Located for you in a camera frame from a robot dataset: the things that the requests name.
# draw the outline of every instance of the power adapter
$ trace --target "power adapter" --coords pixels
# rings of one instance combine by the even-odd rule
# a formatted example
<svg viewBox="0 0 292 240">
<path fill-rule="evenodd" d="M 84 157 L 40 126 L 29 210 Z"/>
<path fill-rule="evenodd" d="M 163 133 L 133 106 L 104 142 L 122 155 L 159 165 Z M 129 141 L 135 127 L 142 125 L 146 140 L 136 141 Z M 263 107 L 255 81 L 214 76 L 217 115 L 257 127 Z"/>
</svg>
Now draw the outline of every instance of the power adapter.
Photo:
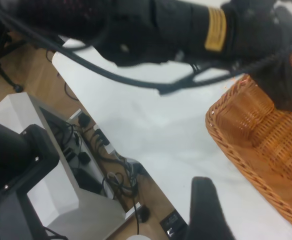
<svg viewBox="0 0 292 240">
<path fill-rule="evenodd" d="M 87 128 L 88 125 L 91 122 L 91 117 L 86 115 L 84 112 L 82 112 L 79 116 L 78 116 L 78 124 L 81 128 Z"/>
<path fill-rule="evenodd" d="M 101 141 L 104 146 L 108 146 L 110 144 L 110 141 L 107 139 L 107 137 L 105 136 L 105 134 L 102 132 L 100 128 L 95 130 L 93 137 L 95 137 L 96 135 L 99 136 L 97 138 L 97 141 Z"/>
<path fill-rule="evenodd" d="M 91 161 L 91 158 L 86 152 L 83 151 L 78 154 L 78 160 L 82 165 L 87 165 Z"/>
</svg>

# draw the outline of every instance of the black device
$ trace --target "black device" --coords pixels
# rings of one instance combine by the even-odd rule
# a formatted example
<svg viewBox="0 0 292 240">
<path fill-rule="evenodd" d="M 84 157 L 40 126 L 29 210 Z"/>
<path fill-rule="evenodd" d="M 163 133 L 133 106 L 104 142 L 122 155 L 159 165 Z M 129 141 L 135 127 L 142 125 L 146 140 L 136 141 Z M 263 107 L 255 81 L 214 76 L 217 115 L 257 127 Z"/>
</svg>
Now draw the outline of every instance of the black device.
<svg viewBox="0 0 292 240">
<path fill-rule="evenodd" d="M 73 160 L 76 157 L 75 152 L 70 152 L 68 155 L 65 155 L 66 161 L 69 163 L 71 160 Z"/>
<path fill-rule="evenodd" d="M 87 128 L 91 122 L 91 117 L 82 112 L 78 116 L 78 124 L 81 128 Z"/>
<path fill-rule="evenodd" d="M 137 215 L 138 215 L 138 221 L 140 223 L 146 223 L 148 219 L 150 218 L 151 211 L 146 205 L 142 205 L 138 210 L 137 210 Z"/>
<path fill-rule="evenodd" d="M 184 221 L 176 209 L 165 217 L 160 225 L 169 240 L 185 239 L 188 231 L 188 224 Z"/>
<path fill-rule="evenodd" d="M 72 172 L 81 189 L 95 194 L 101 194 L 103 189 L 102 184 L 90 176 L 85 170 L 81 168 L 74 168 Z"/>
</svg>

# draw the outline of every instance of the yellow label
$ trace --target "yellow label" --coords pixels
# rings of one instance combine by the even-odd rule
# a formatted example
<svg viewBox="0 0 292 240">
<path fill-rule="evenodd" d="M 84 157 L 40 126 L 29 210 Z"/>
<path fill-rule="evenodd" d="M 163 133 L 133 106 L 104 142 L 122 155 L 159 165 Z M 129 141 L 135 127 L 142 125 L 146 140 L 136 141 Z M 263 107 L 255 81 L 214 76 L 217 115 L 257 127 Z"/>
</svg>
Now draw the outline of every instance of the yellow label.
<svg viewBox="0 0 292 240">
<path fill-rule="evenodd" d="M 226 38 L 226 17 L 221 9 L 209 8 L 209 27 L 205 48 L 209 51 L 220 52 Z"/>
</svg>

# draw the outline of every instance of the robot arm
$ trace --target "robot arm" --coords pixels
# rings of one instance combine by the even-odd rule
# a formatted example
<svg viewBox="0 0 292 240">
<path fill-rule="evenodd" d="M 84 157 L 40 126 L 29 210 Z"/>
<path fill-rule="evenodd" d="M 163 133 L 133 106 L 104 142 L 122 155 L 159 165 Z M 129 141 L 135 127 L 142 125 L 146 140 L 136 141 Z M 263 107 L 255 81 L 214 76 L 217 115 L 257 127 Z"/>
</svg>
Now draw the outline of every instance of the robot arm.
<svg viewBox="0 0 292 240">
<path fill-rule="evenodd" d="M 221 9 L 178 0 L 0 0 L 0 5 L 43 32 L 81 40 L 118 66 L 133 66 L 253 61 L 273 54 L 285 45 L 283 31 L 292 28 L 292 22 L 286 26 L 278 19 L 275 2 L 232 0 Z"/>
<path fill-rule="evenodd" d="M 42 34 L 94 46 L 120 67 L 167 61 L 230 71 L 245 66 L 237 72 L 253 76 L 277 108 L 292 111 L 292 47 L 287 49 L 292 46 L 292 14 L 275 8 L 276 2 L 231 0 L 220 9 L 178 0 L 0 0 L 0 5 Z M 252 63 L 254 68 L 247 67 Z M 109 72 L 102 75 L 115 80 Z M 160 89 L 132 79 L 118 82 L 161 94 L 204 85 L 177 82 Z"/>
</svg>

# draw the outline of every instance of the wooden floor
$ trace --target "wooden floor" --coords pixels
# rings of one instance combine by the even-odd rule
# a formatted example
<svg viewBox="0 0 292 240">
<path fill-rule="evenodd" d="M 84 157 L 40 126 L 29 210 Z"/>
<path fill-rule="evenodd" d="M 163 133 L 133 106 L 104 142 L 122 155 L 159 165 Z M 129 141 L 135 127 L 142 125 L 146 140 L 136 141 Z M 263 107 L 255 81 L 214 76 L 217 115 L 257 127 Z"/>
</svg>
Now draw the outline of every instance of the wooden floor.
<svg viewBox="0 0 292 240">
<path fill-rule="evenodd" d="M 24 86 L 24 91 L 38 98 L 45 104 L 53 107 L 65 117 L 70 117 L 79 108 L 83 109 L 80 102 L 76 102 L 64 93 L 64 80 L 58 76 L 54 66 L 47 61 L 46 51 L 34 49 L 27 44 L 0 60 L 2 68 L 7 75 L 18 84 Z M 14 94 L 12 87 L 0 77 L 0 101 L 8 94 Z M 103 163 L 106 171 L 121 171 L 121 166 Z M 139 196 L 136 198 L 141 204 L 150 209 L 150 218 L 146 223 L 140 224 L 140 234 L 151 240 L 167 240 L 160 221 L 174 210 L 174 207 L 155 184 L 151 177 L 138 177 Z M 131 199 L 124 199 L 131 208 Z M 137 233 L 136 219 L 132 218 L 125 226 L 115 232 L 110 240 L 126 240 Z"/>
</svg>

